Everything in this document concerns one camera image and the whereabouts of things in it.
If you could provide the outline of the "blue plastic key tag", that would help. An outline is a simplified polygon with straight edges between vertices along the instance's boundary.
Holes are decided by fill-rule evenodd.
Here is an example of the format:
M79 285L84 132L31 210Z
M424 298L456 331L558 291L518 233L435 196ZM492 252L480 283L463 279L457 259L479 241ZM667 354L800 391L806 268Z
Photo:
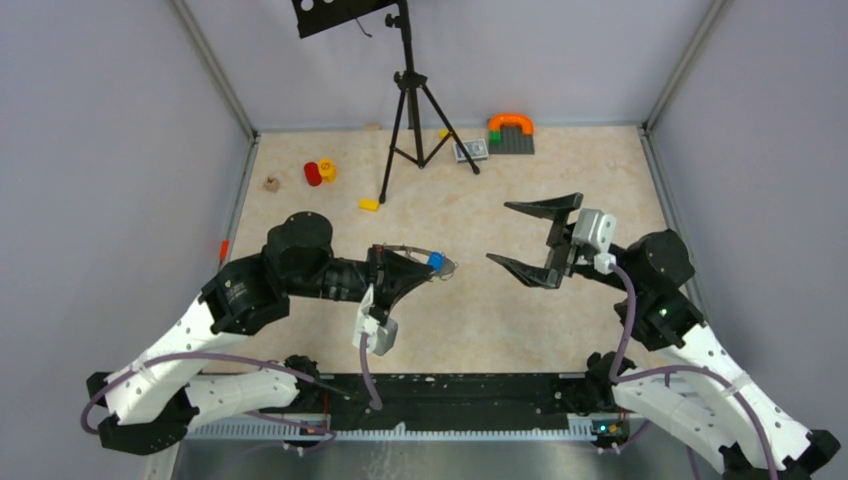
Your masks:
M445 256L441 252L433 251L429 254L427 264L435 271L441 271L445 265Z

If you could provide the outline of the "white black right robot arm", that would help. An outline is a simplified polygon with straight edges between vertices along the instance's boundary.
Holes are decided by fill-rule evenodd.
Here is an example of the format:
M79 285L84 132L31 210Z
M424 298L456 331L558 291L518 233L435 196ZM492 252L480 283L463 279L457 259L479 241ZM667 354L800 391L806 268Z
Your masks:
M811 429L774 402L725 349L683 293L694 267L671 229L615 244L614 215L589 209L581 193L511 210L550 222L543 266L496 256L519 282L556 289L575 275L622 290L616 350L599 355L586 385L600 412L618 406L681 441L725 479L809 479L840 451L829 431Z

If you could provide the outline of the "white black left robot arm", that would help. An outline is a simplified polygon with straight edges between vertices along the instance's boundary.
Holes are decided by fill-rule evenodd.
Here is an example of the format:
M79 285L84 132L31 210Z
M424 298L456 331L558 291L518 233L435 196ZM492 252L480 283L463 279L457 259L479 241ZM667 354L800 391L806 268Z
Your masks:
M230 348L288 316L294 297L352 302L352 343L361 359L382 356L398 326L392 308L442 273L430 255L376 244L364 259L338 257L330 221L298 212L271 228L261 251L225 264L182 317L126 367L87 381L89 407L107 415L83 430L109 450L146 456L179 443L207 424L266 408L308 413L326 384L305 356L280 364L251 360L246 374L206 377L212 361L233 363Z

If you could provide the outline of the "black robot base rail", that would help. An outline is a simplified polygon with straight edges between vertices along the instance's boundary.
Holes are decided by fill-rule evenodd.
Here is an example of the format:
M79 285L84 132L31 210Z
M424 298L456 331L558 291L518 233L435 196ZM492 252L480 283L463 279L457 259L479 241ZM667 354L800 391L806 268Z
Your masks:
M615 404L600 356L592 359L585 373L376 373L380 409L361 374L323 374L272 411L358 437L577 437L621 447L637 432L634 416Z

